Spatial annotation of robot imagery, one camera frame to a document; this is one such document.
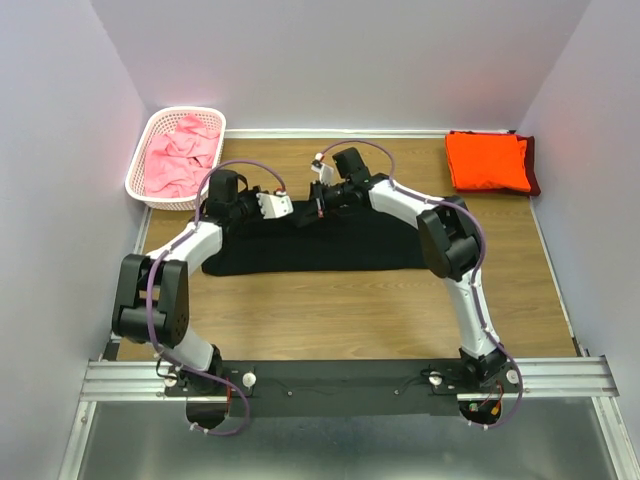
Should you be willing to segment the black t-shirt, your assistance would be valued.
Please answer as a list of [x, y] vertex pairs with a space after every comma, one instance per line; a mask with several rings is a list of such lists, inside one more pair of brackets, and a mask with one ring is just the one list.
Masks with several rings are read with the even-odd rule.
[[211, 227], [212, 236], [191, 240], [196, 251], [187, 257], [190, 273], [225, 277], [427, 267], [415, 228], [391, 215], [347, 206], [312, 218], [311, 202], [295, 201], [293, 213], [283, 218], [232, 223], [235, 202], [205, 203], [199, 226]]

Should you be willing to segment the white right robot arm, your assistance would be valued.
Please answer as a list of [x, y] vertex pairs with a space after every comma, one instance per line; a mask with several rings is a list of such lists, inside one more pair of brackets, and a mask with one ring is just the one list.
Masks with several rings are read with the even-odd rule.
[[332, 184], [333, 169], [324, 161], [327, 152], [317, 153], [311, 162], [318, 174], [310, 187], [310, 199], [315, 202], [311, 217], [322, 218], [332, 210], [358, 204], [415, 228], [426, 266], [443, 280], [454, 307], [461, 339], [462, 384], [480, 392], [504, 374], [522, 388], [521, 370], [492, 324], [483, 291], [484, 231], [464, 200], [409, 189], [393, 173], [373, 175], [353, 147], [333, 155], [343, 181]]

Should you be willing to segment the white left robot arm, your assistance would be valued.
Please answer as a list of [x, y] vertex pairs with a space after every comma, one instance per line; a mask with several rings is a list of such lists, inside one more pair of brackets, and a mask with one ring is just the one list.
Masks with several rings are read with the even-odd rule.
[[121, 263], [112, 332], [138, 344], [149, 344], [173, 367], [170, 379], [185, 379], [201, 395], [220, 385], [239, 388], [224, 376], [218, 347], [190, 326], [189, 279], [208, 258], [221, 252], [232, 229], [264, 217], [270, 194], [250, 188], [246, 178], [216, 169], [206, 179], [208, 197], [174, 239], [143, 254], [129, 254]]

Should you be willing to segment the pink crumpled t-shirt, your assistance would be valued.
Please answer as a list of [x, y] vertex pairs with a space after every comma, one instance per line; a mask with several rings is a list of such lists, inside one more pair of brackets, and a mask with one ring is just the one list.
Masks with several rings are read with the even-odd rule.
[[172, 132], [154, 135], [144, 164], [145, 194], [156, 198], [185, 198], [197, 193], [216, 163], [221, 128], [208, 127], [189, 114]]

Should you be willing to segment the pink plastic laundry basket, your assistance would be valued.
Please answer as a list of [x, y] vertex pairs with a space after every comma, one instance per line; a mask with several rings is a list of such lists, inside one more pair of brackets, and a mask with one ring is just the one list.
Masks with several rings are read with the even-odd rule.
[[206, 107], [167, 107], [148, 120], [125, 179], [126, 192], [170, 211], [195, 207], [205, 174], [219, 163], [226, 118]]

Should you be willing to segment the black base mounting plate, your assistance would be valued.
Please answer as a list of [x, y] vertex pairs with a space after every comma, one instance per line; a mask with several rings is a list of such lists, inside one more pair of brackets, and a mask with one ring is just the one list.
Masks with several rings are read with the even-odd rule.
[[488, 397], [515, 394], [504, 374], [483, 386], [463, 375], [460, 359], [225, 361], [220, 385], [209, 393], [181, 378], [164, 393], [183, 398], [198, 417], [456, 416]]

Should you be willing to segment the aluminium back rail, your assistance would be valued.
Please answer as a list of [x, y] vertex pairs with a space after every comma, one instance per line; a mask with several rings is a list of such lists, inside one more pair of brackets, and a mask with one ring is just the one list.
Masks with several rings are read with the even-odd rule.
[[431, 139], [444, 138], [451, 129], [227, 129], [230, 139]]

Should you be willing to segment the aluminium front rail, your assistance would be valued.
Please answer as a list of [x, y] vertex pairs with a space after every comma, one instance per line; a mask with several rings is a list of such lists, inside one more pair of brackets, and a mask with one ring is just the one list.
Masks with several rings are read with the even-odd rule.
[[[522, 358], [494, 380], [476, 386], [456, 371], [452, 359], [346, 361], [229, 361], [226, 377], [249, 398], [274, 390], [283, 397], [311, 393], [375, 393], [387, 397], [424, 392], [461, 400], [489, 395], [514, 398], [616, 397], [618, 388], [603, 357]], [[189, 380], [166, 363], [99, 361], [87, 367], [84, 401], [192, 399], [222, 401], [226, 386]]]

